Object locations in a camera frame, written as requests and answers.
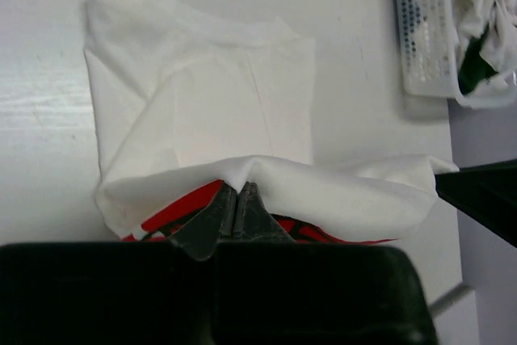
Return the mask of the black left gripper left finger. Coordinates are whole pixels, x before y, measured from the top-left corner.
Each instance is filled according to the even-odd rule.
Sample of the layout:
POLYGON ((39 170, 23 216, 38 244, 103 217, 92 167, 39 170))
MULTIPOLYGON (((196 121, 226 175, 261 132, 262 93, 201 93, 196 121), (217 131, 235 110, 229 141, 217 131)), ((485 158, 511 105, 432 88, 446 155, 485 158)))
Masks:
POLYGON ((186 343, 236 200, 214 182, 162 210, 140 241, 3 246, 2 343, 186 343))

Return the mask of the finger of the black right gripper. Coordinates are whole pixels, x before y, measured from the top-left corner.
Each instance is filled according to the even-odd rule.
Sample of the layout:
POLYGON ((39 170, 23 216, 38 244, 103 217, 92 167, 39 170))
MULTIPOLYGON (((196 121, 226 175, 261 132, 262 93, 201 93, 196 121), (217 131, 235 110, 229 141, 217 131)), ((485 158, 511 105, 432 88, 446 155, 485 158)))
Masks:
POLYGON ((516 245, 516 160, 435 175, 439 198, 516 245))

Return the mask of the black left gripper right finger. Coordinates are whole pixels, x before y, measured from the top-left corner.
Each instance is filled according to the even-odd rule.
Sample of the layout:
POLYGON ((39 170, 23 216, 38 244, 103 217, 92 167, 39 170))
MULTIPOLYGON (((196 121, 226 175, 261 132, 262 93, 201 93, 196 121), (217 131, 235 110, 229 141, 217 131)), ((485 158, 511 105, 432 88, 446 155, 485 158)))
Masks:
POLYGON ((417 272, 391 246, 297 243, 248 183, 217 247, 220 344, 435 344, 417 272))

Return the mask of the white t-shirt green trim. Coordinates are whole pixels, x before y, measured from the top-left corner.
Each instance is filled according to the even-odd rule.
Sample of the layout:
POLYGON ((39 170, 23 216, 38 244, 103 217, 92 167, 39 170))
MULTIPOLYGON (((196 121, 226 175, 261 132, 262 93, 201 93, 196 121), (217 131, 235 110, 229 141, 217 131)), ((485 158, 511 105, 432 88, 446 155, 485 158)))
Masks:
POLYGON ((99 145, 95 199, 141 240, 216 182, 258 186, 269 213, 344 242, 412 233, 456 171, 428 155, 313 164, 314 42, 286 23, 244 24, 177 0, 86 0, 84 55, 99 145))

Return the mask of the white t-shirt cartoon print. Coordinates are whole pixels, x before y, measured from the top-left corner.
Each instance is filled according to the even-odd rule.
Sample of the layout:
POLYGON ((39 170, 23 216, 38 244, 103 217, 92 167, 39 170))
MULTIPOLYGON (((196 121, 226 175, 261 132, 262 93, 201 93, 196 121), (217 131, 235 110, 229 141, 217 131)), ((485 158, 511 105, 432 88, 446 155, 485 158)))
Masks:
POLYGON ((452 0, 452 18, 463 95, 508 91, 516 71, 516 0, 452 0))

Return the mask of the white plastic basket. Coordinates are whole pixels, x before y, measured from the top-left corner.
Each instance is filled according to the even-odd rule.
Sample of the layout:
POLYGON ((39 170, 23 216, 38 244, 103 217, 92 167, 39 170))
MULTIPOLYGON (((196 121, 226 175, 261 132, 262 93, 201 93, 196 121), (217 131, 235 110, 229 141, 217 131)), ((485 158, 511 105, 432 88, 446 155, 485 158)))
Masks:
POLYGON ((508 91, 463 95, 458 82, 452 0, 397 0, 404 87, 412 95, 454 99, 464 107, 504 107, 516 100, 516 71, 508 91))

